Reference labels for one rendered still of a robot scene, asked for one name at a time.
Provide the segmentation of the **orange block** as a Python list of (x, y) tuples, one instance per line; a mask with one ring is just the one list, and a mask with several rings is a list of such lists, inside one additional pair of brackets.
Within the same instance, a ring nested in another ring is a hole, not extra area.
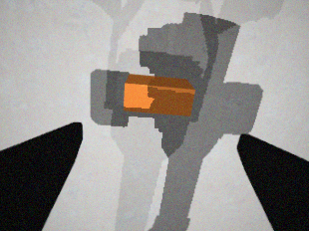
[(187, 79), (129, 74), (125, 112), (190, 116), (195, 88)]

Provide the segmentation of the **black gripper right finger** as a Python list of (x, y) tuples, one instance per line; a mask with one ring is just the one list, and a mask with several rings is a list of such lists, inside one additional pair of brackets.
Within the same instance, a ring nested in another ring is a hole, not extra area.
[(249, 133), (237, 150), (273, 231), (309, 231), (309, 161)]

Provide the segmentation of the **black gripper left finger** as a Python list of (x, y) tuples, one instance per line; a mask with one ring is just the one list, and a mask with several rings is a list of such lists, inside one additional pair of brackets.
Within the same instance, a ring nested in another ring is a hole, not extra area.
[(82, 141), (72, 122), (0, 151), (0, 231), (42, 231)]

